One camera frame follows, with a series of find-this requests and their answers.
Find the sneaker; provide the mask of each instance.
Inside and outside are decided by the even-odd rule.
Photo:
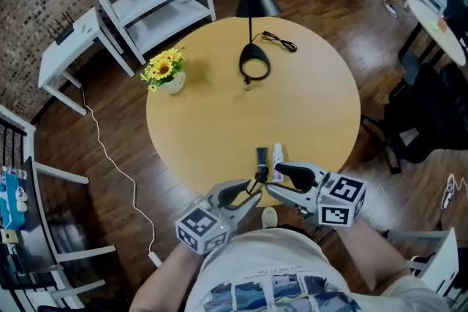
[[[262,212],[262,228],[278,226],[278,213],[273,207],[267,207]]]

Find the white t-shirt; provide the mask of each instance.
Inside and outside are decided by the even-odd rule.
[[[186,311],[444,312],[445,301],[406,276],[382,296],[350,291],[320,247],[288,229],[239,235],[204,261]]]

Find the sunflower bouquet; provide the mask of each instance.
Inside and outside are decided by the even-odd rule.
[[[182,71],[184,48],[171,48],[153,57],[141,74],[141,79],[148,83],[148,90],[155,92],[158,87],[172,81]]]

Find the white cube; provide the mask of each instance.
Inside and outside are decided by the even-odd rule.
[[[364,204],[366,183],[330,173],[317,200],[319,224],[350,227]]]
[[[202,255],[223,245],[232,232],[231,225],[214,210],[195,205],[175,221],[177,238]]]

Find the lamp base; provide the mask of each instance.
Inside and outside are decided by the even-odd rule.
[[[259,77],[250,77],[247,73],[244,71],[244,64],[253,59],[261,60],[263,63],[266,65],[266,73],[262,76]],[[261,81],[267,78],[270,75],[271,71],[271,64],[270,61],[268,60],[268,57],[266,57],[266,54],[262,51],[260,47],[257,45],[254,45],[253,43],[249,43],[244,47],[241,53],[241,57],[239,58],[239,69],[242,73],[242,75],[245,78],[249,78],[252,81]]]

